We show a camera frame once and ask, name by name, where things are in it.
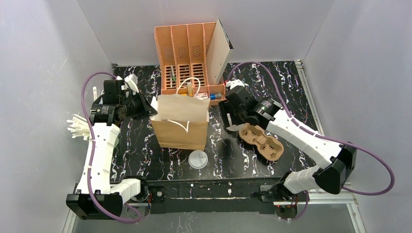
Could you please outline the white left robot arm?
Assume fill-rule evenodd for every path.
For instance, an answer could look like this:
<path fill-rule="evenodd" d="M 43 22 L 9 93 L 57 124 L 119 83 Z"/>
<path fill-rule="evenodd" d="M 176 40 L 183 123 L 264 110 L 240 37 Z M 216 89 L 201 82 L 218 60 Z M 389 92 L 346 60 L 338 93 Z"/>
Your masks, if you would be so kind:
<path fill-rule="evenodd" d="M 110 219 L 129 223 L 130 220 L 121 217 L 122 209 L 127 201 L 141 193 L 141 180 L 125 178 L 111 186 L 115 142 L 126 118 L 142 120 L 156 115 L 157 111 L 131 77 L 106 80 L 103 91 L 90 109 L 87 124 L 91 133 L 86 163 L 75 191 L 67 195 L 66 205 L 83 220 Z"/>

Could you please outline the white plastic cup lid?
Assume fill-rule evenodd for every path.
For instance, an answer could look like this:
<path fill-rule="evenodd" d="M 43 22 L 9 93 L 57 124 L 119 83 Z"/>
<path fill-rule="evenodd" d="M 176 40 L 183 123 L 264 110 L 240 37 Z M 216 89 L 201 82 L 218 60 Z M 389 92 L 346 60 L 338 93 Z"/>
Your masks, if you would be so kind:
<path fill-rule="evenodd" d="M 190 153 L 188 158 L 189 165 L 194 169 L 202 169 L 208 163 L 208 156 L 202 150 L 194 150 Z"/>

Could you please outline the brown paper takeout bag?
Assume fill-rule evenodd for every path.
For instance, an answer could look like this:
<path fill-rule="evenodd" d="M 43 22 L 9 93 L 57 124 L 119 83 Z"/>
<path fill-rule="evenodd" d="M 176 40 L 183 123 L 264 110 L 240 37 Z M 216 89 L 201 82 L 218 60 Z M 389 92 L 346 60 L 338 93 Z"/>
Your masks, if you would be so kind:
<path fill-rule="evenodd" d="M 204 150 L 209 123 L 210 98 L 174 94 L 152 98 L 157 114 L 150 121 L 160 147 Z"/>

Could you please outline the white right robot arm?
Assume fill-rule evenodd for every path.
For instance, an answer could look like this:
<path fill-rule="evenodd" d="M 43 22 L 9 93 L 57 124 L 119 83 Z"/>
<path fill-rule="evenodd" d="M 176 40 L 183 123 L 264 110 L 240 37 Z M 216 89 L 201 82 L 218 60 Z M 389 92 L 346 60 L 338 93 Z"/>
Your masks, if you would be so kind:
<path fill-rule="evenodd" d="M 255 146 L 268 161 L 277 161 L 283 145 L 273 133 L 308 155 L 316 165 L 298 172 L 287 172 L 272 188 L 273 195 L 284 196 L 311 189 L 339 194 L 352 173 L 357 150 L 316 137 L 316 132 L 302 122 L 289 117 L 281 104 L 273 99 L 256 100 L 245 87 L 229 88 L 225 100 L 219 103 L 227 131 L 238 132 L 240 138 Z"/>

